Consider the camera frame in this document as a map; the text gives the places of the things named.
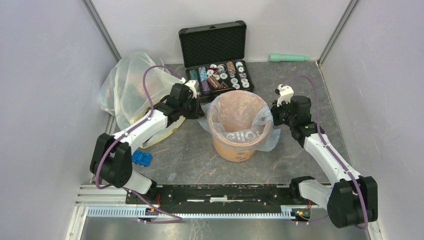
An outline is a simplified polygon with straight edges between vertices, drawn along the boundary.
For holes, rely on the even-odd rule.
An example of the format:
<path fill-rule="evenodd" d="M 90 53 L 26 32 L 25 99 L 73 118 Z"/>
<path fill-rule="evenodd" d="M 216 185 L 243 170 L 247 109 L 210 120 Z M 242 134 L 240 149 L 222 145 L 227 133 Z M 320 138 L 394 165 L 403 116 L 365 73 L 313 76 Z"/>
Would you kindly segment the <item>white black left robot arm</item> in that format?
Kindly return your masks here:
<path fill-rule="evenodd" d="M 133 170 L 133 154 L 145 142 L 171 130 L 179 120 L 196 120 L 204 115 L 195 81 L 174 84 L 164 101 L 136 123 L 114 135 L 103 133 L 97 138 L 89 167 L 94 183 L 99 189 L 103 188 L 100 181 L 130 189 L 145 204 L 153 203 L 157 198 L 155 182 Z"/>

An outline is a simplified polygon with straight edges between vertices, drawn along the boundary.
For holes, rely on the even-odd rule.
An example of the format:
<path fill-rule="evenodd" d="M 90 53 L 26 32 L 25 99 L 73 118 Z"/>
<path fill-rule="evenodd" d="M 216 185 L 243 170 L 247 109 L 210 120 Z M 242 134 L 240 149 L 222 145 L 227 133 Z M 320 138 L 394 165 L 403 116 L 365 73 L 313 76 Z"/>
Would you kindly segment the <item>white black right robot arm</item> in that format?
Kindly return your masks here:
<path fill-rule="evenodd" d="M 330 143 L 318 122 L 312 120 L 311 100 L 295 95 L 275 100 L 271 113 L 276 126 L 289 127 L 291 136 L 309 153 L 326 174 L 330 185 L 311 176 L 292 179 L 289 199 L 295 204 L 306 200 L 327 211 L 337 228 L 368 224 L 378 219 L 378 184 L 350 166 Z"/>

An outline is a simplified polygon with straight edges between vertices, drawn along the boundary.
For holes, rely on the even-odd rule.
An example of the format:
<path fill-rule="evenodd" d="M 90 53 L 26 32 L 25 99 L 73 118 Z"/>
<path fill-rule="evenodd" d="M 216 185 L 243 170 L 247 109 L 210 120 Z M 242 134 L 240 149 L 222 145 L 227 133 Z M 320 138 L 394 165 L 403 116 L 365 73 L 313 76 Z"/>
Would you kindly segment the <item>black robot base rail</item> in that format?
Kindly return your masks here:
<path fill-rule="evenodd" d="M 310 205 L 287 184 L 163 184 L 144 198 L 172 214 L 277 214 Z"/>

